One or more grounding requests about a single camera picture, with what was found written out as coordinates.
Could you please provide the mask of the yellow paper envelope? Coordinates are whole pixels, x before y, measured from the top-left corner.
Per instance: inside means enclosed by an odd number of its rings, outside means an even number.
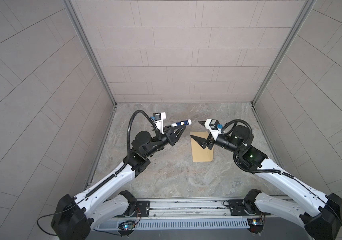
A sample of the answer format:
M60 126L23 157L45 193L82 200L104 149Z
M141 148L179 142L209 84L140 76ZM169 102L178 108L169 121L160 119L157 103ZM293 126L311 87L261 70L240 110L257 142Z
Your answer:
M197 136L204 140L208 137L208 132L191 132L190 136ZM203 149L193 138L191 138L191 149L192 149L192 161L197 162L212 162L213 160L213 149L209 150L208 147Z

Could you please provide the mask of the blue white glue stick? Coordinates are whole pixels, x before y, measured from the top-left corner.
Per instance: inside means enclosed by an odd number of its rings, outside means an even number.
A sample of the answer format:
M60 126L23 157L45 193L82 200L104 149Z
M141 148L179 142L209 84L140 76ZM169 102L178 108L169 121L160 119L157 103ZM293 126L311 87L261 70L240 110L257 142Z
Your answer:
M176 127L176 126L189 126L191 124L192 124L191 119L188 119L188 120L172 123L171 126L172 127Z

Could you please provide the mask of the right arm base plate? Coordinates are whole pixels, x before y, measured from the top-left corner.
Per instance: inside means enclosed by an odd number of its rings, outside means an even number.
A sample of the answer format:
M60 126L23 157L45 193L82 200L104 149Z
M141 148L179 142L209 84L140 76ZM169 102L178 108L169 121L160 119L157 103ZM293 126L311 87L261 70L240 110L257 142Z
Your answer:
M252 201L246 200L228 200L228 207L232 216L261 216L262 212Z

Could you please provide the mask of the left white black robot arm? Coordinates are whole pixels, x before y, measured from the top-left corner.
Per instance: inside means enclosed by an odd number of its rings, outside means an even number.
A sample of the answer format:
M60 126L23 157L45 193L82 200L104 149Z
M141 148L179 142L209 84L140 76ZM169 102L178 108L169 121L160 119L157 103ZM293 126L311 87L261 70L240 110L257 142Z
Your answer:
M150 164L149 158L166 145L178 142L185 126L166 126L156 130L152 137L147 131L139 132L130 144L128 155L110 174L87 190L75 195L64 195L57 204L51 227L61 240L84 240L92 228L104 220L118 215L131 215L136 198L128 191L110 197L122 186L132 181Z

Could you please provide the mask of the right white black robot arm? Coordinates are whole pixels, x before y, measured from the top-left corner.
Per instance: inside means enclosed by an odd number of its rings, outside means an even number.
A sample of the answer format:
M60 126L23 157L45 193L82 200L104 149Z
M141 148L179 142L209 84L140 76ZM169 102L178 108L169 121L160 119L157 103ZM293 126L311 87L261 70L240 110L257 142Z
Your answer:
M325 194L290 174L252 145L249 123L241 119L221 125L207 119L200 125L209 130L206 139L192 138L203 148L217 145L233 153L234 163L244 172L257 175L289 196L288 202L252 189L243 200L248 215L272 214L304 228L315 240L334 240L342 232L342 198Z

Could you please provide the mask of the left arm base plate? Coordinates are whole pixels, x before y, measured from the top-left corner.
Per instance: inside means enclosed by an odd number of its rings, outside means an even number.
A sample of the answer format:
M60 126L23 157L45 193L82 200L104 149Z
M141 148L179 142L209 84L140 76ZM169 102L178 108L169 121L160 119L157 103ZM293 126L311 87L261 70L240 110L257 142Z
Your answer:
M150 212L150 201L135 201L129 204L128 217L141 214L142 217L148 217Z

